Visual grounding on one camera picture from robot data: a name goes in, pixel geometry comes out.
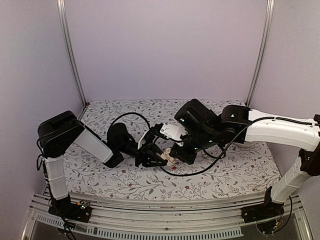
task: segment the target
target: white wall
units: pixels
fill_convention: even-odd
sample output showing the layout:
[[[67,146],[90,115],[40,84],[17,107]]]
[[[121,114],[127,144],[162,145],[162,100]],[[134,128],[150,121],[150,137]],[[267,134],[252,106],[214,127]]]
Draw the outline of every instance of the white wall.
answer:
[[[88,100],[244,100],[266,0],[68,0]]]
[[[320,114],[320,0],[275,1],[272,27],[253,108],[297,118]],[[280,172],[299,149],[269,145]],[[314,239],[320,239],[320,177],[299,190]]]
[[[37,127],[80,113],[55,0],[4,0],[0,7],[0,239],[20,239],[34,192]]]

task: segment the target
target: perforated metal strip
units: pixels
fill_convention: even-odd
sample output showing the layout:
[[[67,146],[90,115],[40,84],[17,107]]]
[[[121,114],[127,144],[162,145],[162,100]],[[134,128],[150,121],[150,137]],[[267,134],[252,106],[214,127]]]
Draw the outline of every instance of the perforated metal strip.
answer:
[[[37,221],[50,226],[63,229],[64,222],[54,216],[38,213]],[[137,233],[109,230],[99,226],[87,226],[86,230],[74,232],[90,236],[96,236],[110,240],[223,240],[242,237],[240,227],[210,231],[210,232],[191,232],[191,233]]]

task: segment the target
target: vertical metal post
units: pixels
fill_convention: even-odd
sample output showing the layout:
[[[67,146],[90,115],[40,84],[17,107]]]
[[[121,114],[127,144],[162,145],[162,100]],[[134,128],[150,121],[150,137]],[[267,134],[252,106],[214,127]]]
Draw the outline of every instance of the vertical metal post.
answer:
[[[67,21],[65,0],[57,0],[57,5],[58,5],[58,12],[59,12],[62,33],[63,33],[63,37],[64,37],[64,43],[65,43],[65,47],[66,47],[66,50],[68,53],[68,58],[69,58],[70,66],[71,66],[71,71],[72,71],[74,83],[76,86],[76,90],[79,94],[81,103],[82,103],[83,107],[85,107],[87,105],[87,100],[85,97],[84,89],[83,89],[81,81],[80,81],[79,72],[78,72],[78,68],[77,68],[77,64],[76,64],[76,59],[75,59],[74,51],[72,48],[70,32],[69,32],[69,27],[68,27],[68,21]]]
[[[260,44],[260,49],[259,49],[259,54],[258,58],[255,64],[254,68],[254,73],[252,77],[252,81],[250,84],[249,92],[245,100],[245,104],[250,107],[255,95],[255,91],[257,88],[259,76],[260,76],[260,71],[261,67],[263,64],[266,48],[267,48],[267,42],[269,38],[269,32],[271,28],[271,23],[272,23],[272,16],[274,12],[274,0],[267,0],[267,5],[266,5],[266,11],[265,11],[265,17],[264,17],[264,26],[263,26],[263,32],[262,32],[262,39],[261,39],[261,44]]]

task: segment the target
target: floral pattern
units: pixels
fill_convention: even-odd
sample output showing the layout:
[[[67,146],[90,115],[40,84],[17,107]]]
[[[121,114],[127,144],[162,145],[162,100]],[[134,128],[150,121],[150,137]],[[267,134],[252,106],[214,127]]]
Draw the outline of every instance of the floral pattern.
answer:
[[[105,100],[92,101],[82,121],[106,140],[110,123],[126,112],[144,115],[151,125],[171,123],[179,125],[174,115],[187,100]],[[219,114],[231,104],[241,101],[202,100],[209,109]],[[147,130],[145,122],[138,116],[129,115],[119,120],[126,124],[128,132],[138,141]],[[159,140],[163,150],[172,142]],[[219,149],[207,150],[218,155]],[[264,192],[280,179],[276,163],[264,142],[251,147],[231,145],[227,156],[209,171],[192,177],[175,177],[164,173],[159,167],[135,167],[135,160],[125,160],[115,168],[108,168],[90,153],[71,145],[64,155],[65,176],[70,192],[107,198],[138,200],[196,200],[215,199]],[[212,159],[199,152],[193,165],[177,162],[166,166],[177,174],[193,173],[206,168]]]

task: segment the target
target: robotic arm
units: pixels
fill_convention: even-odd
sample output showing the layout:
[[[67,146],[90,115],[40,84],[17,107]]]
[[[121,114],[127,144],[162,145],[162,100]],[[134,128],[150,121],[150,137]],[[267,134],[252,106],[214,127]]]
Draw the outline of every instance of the robotic arm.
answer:
[[[301,148],[290,170],[266,191],[264,202],[242,209],[246,223],[283,214],[287,198],[311,176],[320,175],[319,115],[314,119],[287,118],[238,105],[229,105],[216,115],[193,99],[174,118],[183,127],[156,124],[139,142],[135,142],[123,123],[110,127],[105,142],[70,111],[42,123],[38,134],[44,157],[44,176],[52,196],[49,212],[68,219],[89,221],[89,203],[71,203],[66,188],[63,154],[72,143],[109,168],[123,161],[121,153],[134,157],[136,167],[165,166],[168,161],[159,156],[162,151],[153,143],[156,137],[173,140],[175,143],[169,155],[187,164],[194,163],[199,151],[214,145],[228,147],[233,142],[270,142]]]

